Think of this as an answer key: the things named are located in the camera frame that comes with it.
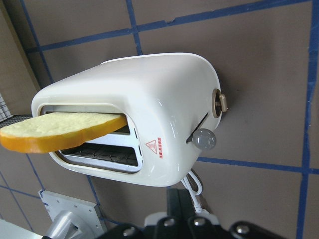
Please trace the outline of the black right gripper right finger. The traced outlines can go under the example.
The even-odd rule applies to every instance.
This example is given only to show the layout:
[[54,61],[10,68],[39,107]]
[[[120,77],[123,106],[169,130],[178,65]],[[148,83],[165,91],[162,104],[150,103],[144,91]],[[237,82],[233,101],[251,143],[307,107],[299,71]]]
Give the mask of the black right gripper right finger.
[[184,190],[184,221],[190,239],[221,239],[220,224],[214,215],[198,213],[194,206],[193,196]]

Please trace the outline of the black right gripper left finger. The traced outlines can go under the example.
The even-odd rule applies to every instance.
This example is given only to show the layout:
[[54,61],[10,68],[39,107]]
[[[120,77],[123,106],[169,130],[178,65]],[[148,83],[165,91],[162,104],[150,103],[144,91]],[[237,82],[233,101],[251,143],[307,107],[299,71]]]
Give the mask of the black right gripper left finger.
[[189,239],[188,219],[192,217],[192,201],[186,189],[167,189],[167,216],[155,226],[154,239]]

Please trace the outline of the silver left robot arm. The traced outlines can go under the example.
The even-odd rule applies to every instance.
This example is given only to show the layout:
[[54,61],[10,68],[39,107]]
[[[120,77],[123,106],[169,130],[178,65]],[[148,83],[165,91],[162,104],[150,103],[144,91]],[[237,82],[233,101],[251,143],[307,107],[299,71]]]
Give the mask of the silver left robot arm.
[[43,235],[28,231],[15,224],[0,220],[1,239],[82,239],[85,236],[79,225],[78,219],[68,211],[60,212],[52,222],[48,231]]

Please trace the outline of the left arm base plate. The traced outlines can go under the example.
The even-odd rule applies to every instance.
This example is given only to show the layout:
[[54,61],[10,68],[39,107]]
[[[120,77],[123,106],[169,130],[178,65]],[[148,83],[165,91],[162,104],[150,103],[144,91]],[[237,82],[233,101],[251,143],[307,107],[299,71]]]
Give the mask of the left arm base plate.
[[39,191],[39,196],[52,222],[62,211],[74,214],[78,219],[76,225],[85,233],[83,239],[96,239],[107,232],[97,204],[47,190]]

